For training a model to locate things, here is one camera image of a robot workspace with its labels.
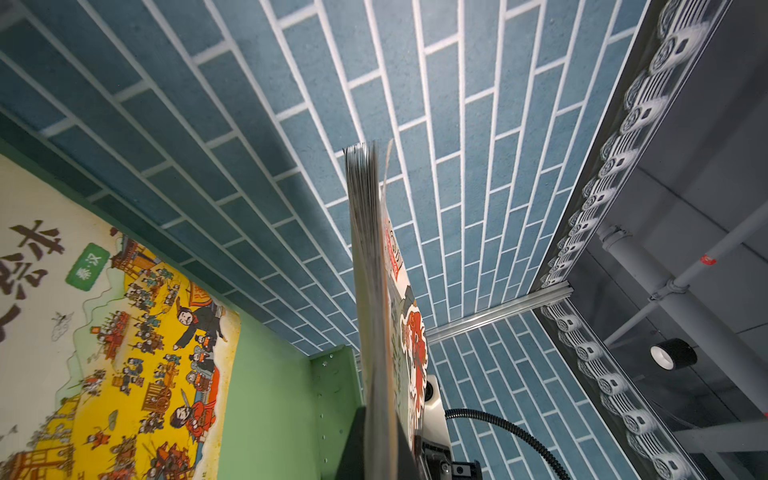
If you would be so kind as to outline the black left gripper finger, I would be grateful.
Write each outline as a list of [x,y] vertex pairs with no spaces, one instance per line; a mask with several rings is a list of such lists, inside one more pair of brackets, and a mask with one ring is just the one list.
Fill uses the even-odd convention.
[[336,471],[336,480],[364,479],[365,414],[365,406],[359,407],[355,412]]

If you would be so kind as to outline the green red illustrated comic book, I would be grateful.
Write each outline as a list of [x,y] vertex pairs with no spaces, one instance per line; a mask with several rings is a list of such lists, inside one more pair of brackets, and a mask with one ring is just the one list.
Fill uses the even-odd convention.
[[366,479],[425,479],[424,326],[379,179],[375,142],[344,151],[363,382]]

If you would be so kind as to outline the yellow red illustrated book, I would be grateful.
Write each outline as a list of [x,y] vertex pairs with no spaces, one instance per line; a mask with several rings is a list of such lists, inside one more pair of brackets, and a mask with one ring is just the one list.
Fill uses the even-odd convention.
[[1,162],[1,475],[213,479],[239,316]]

